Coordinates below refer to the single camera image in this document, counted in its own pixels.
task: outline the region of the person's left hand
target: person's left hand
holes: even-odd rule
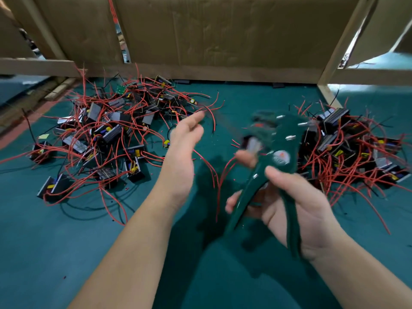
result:
[[[190,115],[180,121],[170,135],[170,147],[156,185],[159,192],[166,193],[174,200],[176,209],[186,201],[193,185],[192,152],[196,143],[202,138],[203,127],[198,123],[204,116],[204,112]]]

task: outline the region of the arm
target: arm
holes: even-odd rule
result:
[[[343,308],[411,308],[412,291],[345,234],[312,261]]]
[[[156,185],[69,308],[152,307],[173,217],[193,184],[192,151],[203,134],[203,117],[193,114],[173,130]]]
[[[256,164],[246,151],[236,153],[238,161],[250,168]],[[296,201],[302,238],[302,254],[323,278],[343,308],[412,308],[412,290],[361,248],[341,228],[325,195],[298,174],[266,167],[270,181],[260,190],[247,213],[261,218],[275,237],[286,246],[286,212],[278,188]],[[226,203],[231,213],[240,192]]]

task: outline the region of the person's left arm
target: person's left arm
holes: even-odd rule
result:
[[[173,217],[193,185],[192,151],[204,113],[183,119],[159,178],[69,308],[151,308],[166,257]]]

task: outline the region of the forearm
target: forearm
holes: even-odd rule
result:
[[[412,291],[349,236],[312,262],[343,308],[411,308]]]
[[[176,207],[163,195],[152,190],[70,308],[152,307]]]

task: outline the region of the tool handle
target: tool handle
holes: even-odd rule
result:
[[[280,189],[279,194],[285,204],[286,220],[288,222],[286,244],[291,251],[292,258],[298,259],[301,257],[301,237],[300,227],[297,220],[296,203],[284,190]]]
[[[253,197],[259,191],[259,189],[268,181],[268,179],[265,177],[265,167],[265,163],[258,163],[255,169],[252,171],[247,181],[248,183],[246,184],[235,207],[233,208],[233,213],[231,214],[229,223],[227,224],[224,231],[225,234],[230,233],[236,228],[242,215],[248,207],[248,204],[252,201]]]

